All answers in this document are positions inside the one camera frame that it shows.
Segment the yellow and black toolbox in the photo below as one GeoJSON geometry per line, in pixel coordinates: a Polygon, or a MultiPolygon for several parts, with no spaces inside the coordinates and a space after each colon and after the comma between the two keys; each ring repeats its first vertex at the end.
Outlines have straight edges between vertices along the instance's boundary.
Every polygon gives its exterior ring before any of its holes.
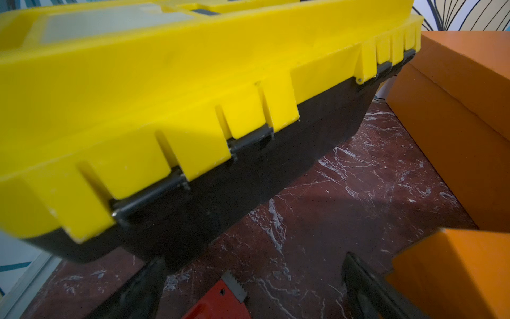
{"type": "Polygon", "coordinates": [[[1,230],[171,272],[357,133],[411,1],[2,1],[1,230]]]}

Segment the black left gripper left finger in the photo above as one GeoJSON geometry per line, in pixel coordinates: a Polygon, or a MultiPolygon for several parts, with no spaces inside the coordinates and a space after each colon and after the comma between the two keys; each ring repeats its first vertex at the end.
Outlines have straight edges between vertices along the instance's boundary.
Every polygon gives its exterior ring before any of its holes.
{"type": "Polygon", "coordinates": [[[87,318],[155,318],[167,278],[162,257],[145,264],[87,318]]]}

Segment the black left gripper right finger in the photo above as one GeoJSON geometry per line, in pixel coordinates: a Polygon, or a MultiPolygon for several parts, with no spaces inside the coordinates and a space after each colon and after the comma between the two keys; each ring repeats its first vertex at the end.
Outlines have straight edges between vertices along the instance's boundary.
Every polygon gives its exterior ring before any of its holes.
{"type": "Polygon", "coordinates": [[[428,318],[356,254],[345,256],[341,275],[354,318],[428,318]]]}

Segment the orange shoebox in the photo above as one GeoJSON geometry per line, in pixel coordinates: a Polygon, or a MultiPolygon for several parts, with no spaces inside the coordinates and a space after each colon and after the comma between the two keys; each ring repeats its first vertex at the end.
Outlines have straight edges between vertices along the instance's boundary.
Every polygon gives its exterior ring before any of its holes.
{"type": "Polygon", "coordinates": [[[431,318],[509,317],[509,234],[441,229],[403,249],[386,279],[431,318]]]}
{"type": "Polygon", "coordinates": [[[386,99],[485,231],[509,231],[509,33],[426,31],[386,99]]]}

